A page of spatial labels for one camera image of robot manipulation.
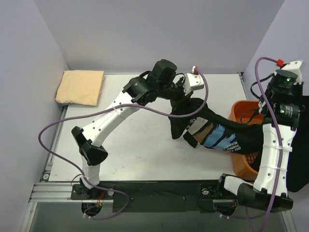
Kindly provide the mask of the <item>black graphic t shirt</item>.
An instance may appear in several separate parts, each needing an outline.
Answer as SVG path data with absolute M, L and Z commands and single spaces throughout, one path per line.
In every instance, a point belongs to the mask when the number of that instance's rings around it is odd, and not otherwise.
M 173 140 L 182 137 L 193 148 L 200 144 L 208 149 L 227 152 L 238 144 L 237 134 L 244 128 L 216 114 L 207 105 L 190 117 L 170 117 L 169 121 Z

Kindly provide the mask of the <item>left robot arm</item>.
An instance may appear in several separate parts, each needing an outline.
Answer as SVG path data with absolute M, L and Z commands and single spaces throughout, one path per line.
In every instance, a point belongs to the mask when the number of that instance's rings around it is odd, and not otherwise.
M 192 81 L 184 75 L 176 83 L 177 66 L 166 60 L 158 61 L 151 71 L 145 71 L 129 80 L 110 104 L 111 111 L 96 118 L 90 124 L 71 131 L 82 156 L 83 177 L 80 178 L 82 194 L 88 199 L 99 195 L 99 171 L 108 152 L 102 146 L 104 140 L 125 119 L 157 98 L 179 101 L 191 94 Z

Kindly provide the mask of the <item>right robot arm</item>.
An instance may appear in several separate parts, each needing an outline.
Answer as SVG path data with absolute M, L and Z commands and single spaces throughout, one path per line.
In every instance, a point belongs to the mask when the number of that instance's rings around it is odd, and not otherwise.
M 258 175 L 250 184 L 238 177 L 223 174 L 215 186 L 221 198 L 233 193 L 239 205 L 267 212 L 290 210 L 293 200 L 286 186 L 287 166 L 292 141 L 299 124 L 300 109 L 292 103 L 297 74 L 276 70 L 262 93 L 259 111 L 263 115 L 263 150 Z

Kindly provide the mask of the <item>orange plastic bin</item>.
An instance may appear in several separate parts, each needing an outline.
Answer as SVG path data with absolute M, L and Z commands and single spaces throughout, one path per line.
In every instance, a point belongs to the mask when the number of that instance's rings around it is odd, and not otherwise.
M 231 147 L 231 160 L 233 171 L 236 176 L 254 181 L 258 171 L 251 167 L 255 158 L 262 153 L 263 145 L 263 116 L 254 112 L 258 111 L 258 101 L 238 101 L 234 103 L 229 120 L 244 126 L 243 130 L 237 134 L 238 144 Z

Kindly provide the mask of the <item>folded cream t shirt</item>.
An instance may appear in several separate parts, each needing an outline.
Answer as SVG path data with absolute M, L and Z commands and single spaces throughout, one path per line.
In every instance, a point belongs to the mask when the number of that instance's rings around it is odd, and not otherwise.
M 55 101 L 59 104 L 97 106 L 104 80 L 104 71 L 65 71 Z

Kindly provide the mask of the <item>black t shirt in bin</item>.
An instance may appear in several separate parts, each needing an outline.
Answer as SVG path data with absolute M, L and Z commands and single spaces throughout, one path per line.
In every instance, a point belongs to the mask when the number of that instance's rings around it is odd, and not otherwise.
M 294 85 L 292 93 L 300 108 L 300 118 L 289 155 L 287 189 L 298 192 L 309 183 L 309 96 L 303 95 L 302 84 Z

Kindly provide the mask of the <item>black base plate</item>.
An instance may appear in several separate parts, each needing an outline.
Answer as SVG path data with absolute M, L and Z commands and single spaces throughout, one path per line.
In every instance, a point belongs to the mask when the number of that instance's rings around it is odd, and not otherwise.
M 99 189 L 84 190 L 74 184 L 72 200 L 82 200 L 82 211 L 97 215 L 102 205 L 112 201 L 112 212 L 124 213 L 201 213 L 219 212 L 230 216 L 237 207 L 232 193 L 220 190 L 216 180 L 181 181 L 102 181 Z

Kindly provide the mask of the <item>aluminium frame rail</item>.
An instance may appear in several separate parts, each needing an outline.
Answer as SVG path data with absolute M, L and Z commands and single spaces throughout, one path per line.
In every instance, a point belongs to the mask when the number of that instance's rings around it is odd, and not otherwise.
M 94 202 L 132 202 L 139 198 L 161 201 L 164 198 L 187 201 L 201 198 L 211 201 L 232 201 L 254 207 L 270 202 L 271 191 L 256 190 L 248 183 L 233 176 L 220 180 L 180 180 L 180 181 L 102 181 L 93 189 L 92 195 L 85 195 L 78 182 L 50 182 L 35 184 L 31 201 L 51 202 L 80 201 Z

